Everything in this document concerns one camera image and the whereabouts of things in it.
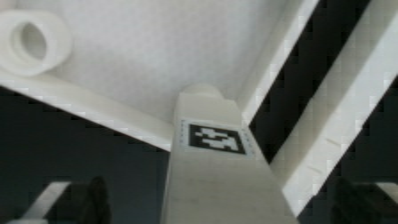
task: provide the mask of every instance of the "dark floor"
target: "dark floor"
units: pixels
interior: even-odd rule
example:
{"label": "dark floor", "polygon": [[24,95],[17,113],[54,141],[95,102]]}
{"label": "dark floor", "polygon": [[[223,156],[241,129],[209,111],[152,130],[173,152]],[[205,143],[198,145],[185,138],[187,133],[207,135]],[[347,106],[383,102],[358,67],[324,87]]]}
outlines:
{"label": "dark floor", "polygon": [[0,223],[50,181],[109,183],[114,222],[159,224],[169,153],[0,89]]}

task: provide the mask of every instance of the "round ring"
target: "round ring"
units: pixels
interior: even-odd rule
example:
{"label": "round ring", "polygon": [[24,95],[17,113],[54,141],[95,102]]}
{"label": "round ring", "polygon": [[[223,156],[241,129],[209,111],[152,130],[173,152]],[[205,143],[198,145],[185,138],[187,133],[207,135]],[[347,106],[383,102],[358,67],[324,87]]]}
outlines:
{"label": "round ring", "polygon": [[[47,53],[38,59],[24,44],[24,28],[33,25],[42,32]],[[52,13],[34,10],[10,10],[0,13],[0,66],[17,75],[34,76],[54,69],[72,54],[72,32]]]}

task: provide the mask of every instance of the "white panel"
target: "white panel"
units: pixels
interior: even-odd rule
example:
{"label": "white panel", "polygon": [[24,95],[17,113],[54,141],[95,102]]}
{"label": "white panel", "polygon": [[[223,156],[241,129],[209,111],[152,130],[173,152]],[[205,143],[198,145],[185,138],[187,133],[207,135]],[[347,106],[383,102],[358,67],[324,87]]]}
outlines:
{"label": "white panel", "polygon": [[[166,150],[173,105],[193,83],[217,86],[244,114],[257,112],[260,80],[281,69],[319,0],[0,0],[0,10],[15,2],[61,16],[75,49],[43,77],[0,71],[2,86]],[[36,37],[27,45],[40,52]]]}

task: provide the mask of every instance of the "qr-like tag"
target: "qr-like tag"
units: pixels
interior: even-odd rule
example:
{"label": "qr-like tag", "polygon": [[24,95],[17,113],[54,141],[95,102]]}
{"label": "qr-like tag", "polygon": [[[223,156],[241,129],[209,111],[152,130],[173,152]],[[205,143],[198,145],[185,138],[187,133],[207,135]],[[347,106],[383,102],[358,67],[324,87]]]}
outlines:
{"label": "qr-like tag", "polygon": [[239,131],[194,124],[191,124],[189,130],[189,145],[193,147],[246,154]]}

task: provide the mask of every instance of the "white pillar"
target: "white pillar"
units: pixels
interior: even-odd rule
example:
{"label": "white pillar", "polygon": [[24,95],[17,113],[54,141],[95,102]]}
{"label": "white pillar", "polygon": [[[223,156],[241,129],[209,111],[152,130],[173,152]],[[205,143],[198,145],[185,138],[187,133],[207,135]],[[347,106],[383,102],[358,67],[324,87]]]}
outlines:
{"label": "white pillar", "polygon": [[162,224],[297,223],[237,103],[180,94]]}

